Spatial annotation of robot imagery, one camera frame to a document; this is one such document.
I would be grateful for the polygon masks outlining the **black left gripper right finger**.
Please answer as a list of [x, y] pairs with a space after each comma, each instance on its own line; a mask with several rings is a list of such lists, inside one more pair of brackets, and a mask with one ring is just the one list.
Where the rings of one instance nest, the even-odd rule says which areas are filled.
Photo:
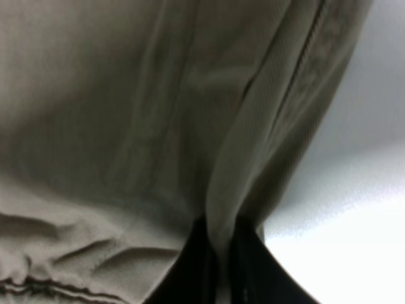
[[230, 244], [231, 302], [238, 304], [317, 301], [276, 261], [250, 221], [238, 218]]

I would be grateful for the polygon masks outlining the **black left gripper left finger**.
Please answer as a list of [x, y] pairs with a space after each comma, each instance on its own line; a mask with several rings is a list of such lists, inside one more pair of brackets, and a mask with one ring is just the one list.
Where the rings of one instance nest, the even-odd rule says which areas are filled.
[[209, 304], [216, 301], [218, 262], [208, 239], [206, 218], [198, 218], [177, 260], [148, 302]]

